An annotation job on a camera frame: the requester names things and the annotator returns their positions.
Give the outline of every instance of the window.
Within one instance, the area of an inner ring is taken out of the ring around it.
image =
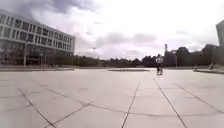
[[[15,22],[15,27],[16,27],[16,28],[20,28],[21,24],[22,24],[22,21],[21,21],[21,20],[16,19],[16,22]]]
[[[35,43],[38,43],[38,36],[35,37]]]
[[[12,32],[12,39],[15,39],[16,38],[16,30],[13,30]]]
[[[9,25],[9,23],[10,23],[10,17],[8,16],[6,20],[6,25]]]
[[[56,33],[56,32],[54,33],[54,38],[58,39],[58,33]]]
[[[51,38],[53,38],[53,32],[51,32]]]
[[[16,32],[16,39],[19,39],[19,31]]]
[[[44,28],[42,35],[47,36],[47,34],[48,34],[48,30]]]
[[[47,38],[42,37],[41,44],[46,45],[46,43],[47,43]]]
[[[41,32],[42,32],[42,28],[41,27],[38,27],[37,28],[37,34],[41,34]]]
[[[25,32],[20,32],[20,40],[26,41],[27,34]]]
[[[5,28],[4,29],[4,37],[9,38],[10,32],[11,32],[11,28]]]
[[[11,21],[9,23],[9,26],[12,26],[13,25],[13,21],[14,21],[14,18],[11,17]]]
[[[63,41],[63,35],[59,34],[59,40]]]
[[[56,47],[56,43],[55,43],[55,41],[54,41],[53,47]]]
[[[41,40],[41,38],[40,38],[40,36],[38,37],[38,44],[40,44],[40,40]]]
[[[29,32],[32,32],[32,28],[33,28],[33,25],[30,24],[30,27],[29,27]]]
[[[28,31],[29,23],[23,22],[22,29]]]
[[[51,39],[48,39],[47,46],[52,46],[52,40]]]
[[[33,29],[32,29],[32,32],[34,33],[36,30],[36,25],[33,25]]]
[[[33,42],[33,34],[28,34],[28,41]]]
[[[4,24],[5,23],[5,18],[6,18],[5,15],[1,15],[1,17],[0,17],[0,24]]]
[[[58,42],[58,48],[62,48],[62,43]]]
[[[2,36],[2,30],[3,30],[3,27],[0,26],[0,37]]]

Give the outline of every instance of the lamp post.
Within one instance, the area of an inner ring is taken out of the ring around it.
[[[92,49],[93,49],[93,52],[96,53],[95,51],[96,51],[97,48],[93,47]],[[98,55],[98,57],[97,57],[97,67],[99,67],[99,58],[100,58],[100,56]]]

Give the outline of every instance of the pole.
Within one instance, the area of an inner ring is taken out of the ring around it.
[[[176,68],[177,68],[177,55],[176,55]]]
[[[24,53],[23,53],[23,67],[26,67],[26,50],[27,50],[27,44],[28,41],[26,41],[25,47],[24,47]]]

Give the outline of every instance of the paved plaza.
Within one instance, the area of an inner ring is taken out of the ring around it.
[[[223,128],[224,75],[0,72],[1,128]]]

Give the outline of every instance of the tall building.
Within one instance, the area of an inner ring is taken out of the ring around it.
[[[74,36],[0,10],[0,64],[22,64],[25,52],[27,64],[64,64],[74,47]]]
[[[224,45],[224,20],[216,25],[216,30],[219,39],[219,45]]]

